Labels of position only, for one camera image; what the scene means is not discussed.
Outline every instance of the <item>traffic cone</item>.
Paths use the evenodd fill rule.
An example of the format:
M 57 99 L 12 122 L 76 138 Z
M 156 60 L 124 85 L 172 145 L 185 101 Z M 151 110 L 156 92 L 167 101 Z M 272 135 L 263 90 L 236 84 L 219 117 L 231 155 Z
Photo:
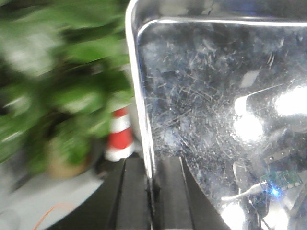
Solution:
M 105 159 L 117 162 L 134 151 L 131 123 L 126 107 L 116 110 L 111 121 Z

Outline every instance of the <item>circuit board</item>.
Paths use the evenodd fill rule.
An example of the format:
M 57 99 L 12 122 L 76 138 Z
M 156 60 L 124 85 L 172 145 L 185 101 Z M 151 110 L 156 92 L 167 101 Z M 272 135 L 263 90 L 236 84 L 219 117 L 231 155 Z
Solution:
M 303 182 L 296 171 L 276 171 L 270 172 L 260 178 L 261 181 L 267 181 L 268 184 L 277 190 L 287 190 L 300 186 Z

